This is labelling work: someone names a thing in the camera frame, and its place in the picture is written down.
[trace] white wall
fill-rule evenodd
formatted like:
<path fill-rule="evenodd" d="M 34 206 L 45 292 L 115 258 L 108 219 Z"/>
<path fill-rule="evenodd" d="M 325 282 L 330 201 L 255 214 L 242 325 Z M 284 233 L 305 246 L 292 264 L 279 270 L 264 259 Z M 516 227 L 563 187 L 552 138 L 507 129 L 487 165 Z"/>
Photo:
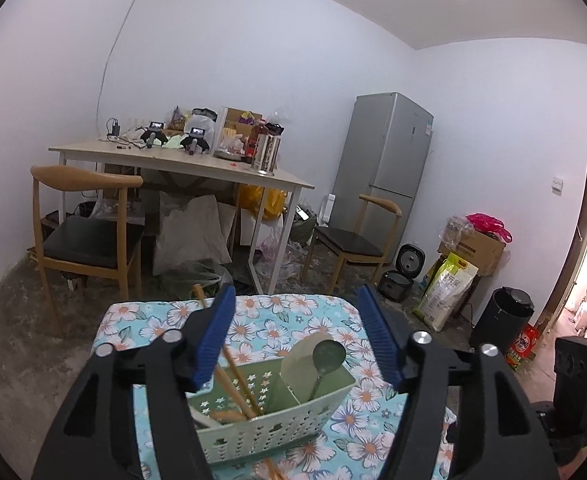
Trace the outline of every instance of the white wall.
<path fill-rule="evenodd" d="M 158 34 L 159 40 L 152 40 Z M 176 105 L 292 112 L 279 167 L 331 191 L 359 94 L 409 92 L 413 50 L 331 0 L 138 0 L 110 61 L 100 123 Z"/>
<path fill-rule="evenodd" d="M 531 295 L 535 320 L 567 256 L 584 191 L 587 46 L 470 41 L 417 51 L 414 61 L 414 100 L 435 120 L 404 240 L 431 261 L 449 215 L 502 219 L 513 243 L 478 287 L 473 320 L 503 285 Z M 554 176 L 564 179 L 562 196 L 551 192 Z"/>
<path fill-rule="evenodd" d="M 131 0 L 7 0 L 0 9 L 0 279 L 33 245 L 33 164 L 96 136 L 107 54 Z M 46 194 L 43 211 L 57 207 Z"/>

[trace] silver screw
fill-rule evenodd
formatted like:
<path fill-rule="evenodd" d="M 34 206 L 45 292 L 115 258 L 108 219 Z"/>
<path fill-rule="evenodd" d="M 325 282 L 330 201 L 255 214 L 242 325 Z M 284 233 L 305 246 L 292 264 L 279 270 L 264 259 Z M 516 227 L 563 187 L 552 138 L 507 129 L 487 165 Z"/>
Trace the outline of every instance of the silver screw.
<path fill-rule="evenodd" d="M 114 347 L 109 343 L 103 343 L 96 348 L 96 355 L 98 357 L 107 357 L 111 352 L 114 351 Z"/>
<path fill-rule="evenodd" d="M 167 332 L 162 335 L 162 338 L 165 343 L 177 343 L 182 339 L 182 332 L 175 329 L 167 330 Z"/>
<path fill-rule="evenodd" d="M 413 340 L 419 345 L 428 345 L 433 341 L 433 338 L 429 332 L 421 330 L 420 332 L 413 333 Z"/>
<path fill-rule="evenodd" d="M 496 345 L 492 345 L 491 343 L 484 343 L 484 345 L 482 345 L 480 347 L 480 351 L 489 357 L 495 357 L 498 355 L 498 349 Z"/>

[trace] gray refrigerator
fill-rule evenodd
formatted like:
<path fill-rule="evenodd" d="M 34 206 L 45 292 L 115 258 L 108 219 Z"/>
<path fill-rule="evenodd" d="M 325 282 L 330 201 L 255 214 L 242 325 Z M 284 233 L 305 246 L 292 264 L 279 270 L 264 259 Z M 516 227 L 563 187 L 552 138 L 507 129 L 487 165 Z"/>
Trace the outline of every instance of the gray refrigerator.
<path fill-rule="evenodd" d="M 400 244 L 425 167 L 433 116 L 397 92 L 359 96 L 342 152 L 329 225 L 353 230 L 362 204 L 360 193 L 386 198 L 402 209 L 400 228 L 391 245 L 391 261 Z M 384 248 L 393 215 L 369 204 L 360 230 Z"/>

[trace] table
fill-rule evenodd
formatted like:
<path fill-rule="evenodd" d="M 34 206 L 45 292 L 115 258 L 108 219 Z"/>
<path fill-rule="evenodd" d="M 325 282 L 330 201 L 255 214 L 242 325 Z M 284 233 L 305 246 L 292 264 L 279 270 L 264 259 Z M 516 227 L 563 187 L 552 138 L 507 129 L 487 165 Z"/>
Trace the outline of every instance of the table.
<path fill-rule="evenodd" d="M 291 193 L 291 199 L 287 206 L 283 231 L 280 235 L 280 244 L 276 253 L 274 270 L 269 280 L 268 294 L 273 294 L 278 281 L 280 266 L 285 256 L 285 248 L 292 223 L 294 222 L 295 209 L 298 206 L 300 193 L 303 188 L 313 189 L 311 184 L 299 179 L 283 170 L 275 170 L 273 175 L 263 175 L 250 170 L 250 165 L 243 162 L 232 162 L 211 155 L 188 155 L 184 150 L 161 148 L 154 146 L 151 149 L 130 148 L 108 140 L 90 140 L 78 144 L 54 146 L 49 148 L 51 152 L 59 152 L 59 163 L 67 164 L 68 160 L 81 160 L 84 162 L 96 162 L 99 164 L 115 164 L 119 166 L 133 166 L 147 170 L 167 171 L 170 173 L 182 173 L 204 178 L 226 180 L 238 184 L 250 184 L 267 189 L 284 190 Z M 258 232 L 262 224 L 263 211 L 267 201 L 267 193 L 263 192 L 260 203 L 256 226 L 251 238 L 251 248 L 248 265 L 256 290 L 263 293 L 262 285 L 258 279 L 256 269 L 253 266 L 253 256 L 256 251 Z M 65 193 L 61 194 L 59 207 L 60 222 L 64 221 Z"/>
<path fill-rule="evenodd" d="M 148 345 L 163 331 L 182 327 L 198 308 L 197 301 L 114 304 L 100 324 L 93 348 L 104 342 L 117 349 Z M 346 365 L 357 384 L 314 442 L 275 450 L 271 458 L 289 480 L 374 480 L 387 457 L 407 396 L 396 394 L 382 380 L 355 307 L 332 296 L 238 296 L 227 343 L 234 361 L 244 364 L 283 356 L 298 340 L 315 332 L 331 333 L 346 346 Z M 220 364 L 226 365 L 224 359 Z M 134 415 L 144 479 L 160 480 L 146 390 L 141 385 L 134 387 Z M 435 480 L 448 476 L 453 444 L 446 441 L 445 434 L 454 420 L 447 409 Z M 251 457 L 243 463 L 213 466 L 212 472 L 218 480 L 269 479 L 265 463 L 254 463 Z"/>

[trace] light switch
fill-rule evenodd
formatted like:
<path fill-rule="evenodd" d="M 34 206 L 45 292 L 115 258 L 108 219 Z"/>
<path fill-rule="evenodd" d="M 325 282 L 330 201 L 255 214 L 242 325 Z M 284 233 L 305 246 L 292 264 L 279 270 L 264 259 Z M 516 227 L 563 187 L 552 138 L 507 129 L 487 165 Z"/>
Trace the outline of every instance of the light switch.
<path fill-rule="evenodd" d="M 561 178 L 555 176 L 553 178 L 553 181 L 551 181 L 551 190 L 554 194 L 560 196 L 562 195 L 562 186 L 563 186 L 564 182 L 562 181 Z"/>

